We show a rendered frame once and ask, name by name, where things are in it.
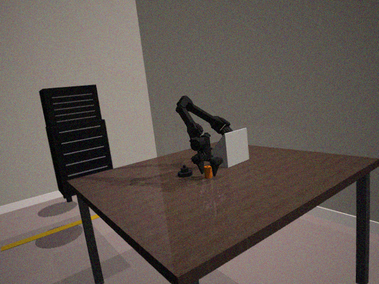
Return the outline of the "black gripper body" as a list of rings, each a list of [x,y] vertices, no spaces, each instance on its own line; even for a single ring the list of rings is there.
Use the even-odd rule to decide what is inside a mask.
[[[223,163],[223,159],[221,157],[213,157],[213,155],[211,155],[211,150],[213,148],[210,146],[210,147],[204,147],[202,149],[200,149],[200,153],[201,151],[203,150],[207,156],[207,159],[206,160],[203,160],[203,161],[207,161],[207,162],[210,162],[210,164],[212,165],[217,165],[217,164],[220,164],[220,163]]]

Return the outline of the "orange knob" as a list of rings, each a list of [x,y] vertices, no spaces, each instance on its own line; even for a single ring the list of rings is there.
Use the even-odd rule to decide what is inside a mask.
[[[206,179],[210,179],[213,177],[211,166],[204,166],[204,174]]]

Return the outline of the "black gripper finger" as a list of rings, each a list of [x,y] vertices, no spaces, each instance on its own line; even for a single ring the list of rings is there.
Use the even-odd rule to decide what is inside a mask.
[[[204,173],[204,161],[202,161],[200,164],[196,164],[201,172],[201,174]]]
[[[221,164],[221,163],[220,163]],[[215,177],[216,176],[216,173],[217,173],[217,170],[220,166],[220,164],[217,164],[217,165],[210,165],[212,167],[212,171],[213,171],[213,176]]]

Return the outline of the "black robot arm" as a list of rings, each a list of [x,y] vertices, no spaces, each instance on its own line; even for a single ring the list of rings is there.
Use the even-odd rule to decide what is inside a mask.
[[[224,135],[225,133],[233,131],[229,127],[231,124],[228,121],[219,116],[212,116],[209,113],[205,112],[201,108],[194,105],[192,103],[192,100],[185,95],[182,96],[181,99],[178,101],[176,112],[181,116],[182,120],[187,126],[187,132],[190,137],[191,148],[194,151],[197,151],[197,154],[191,158],[194,164],[200,164],[203,160],[207,159],[205,152],[202,150],[200,153],[199,150],[204,147],[210,147],[211,135],[209,133],[204,133],[204,135],[200,136],[203,133],[203,128],[199,124],[195,123],[193,118],[190,116],[189,112],[192,112],[196,116],[209,122],[211,128],[214,129],[218,134]]]

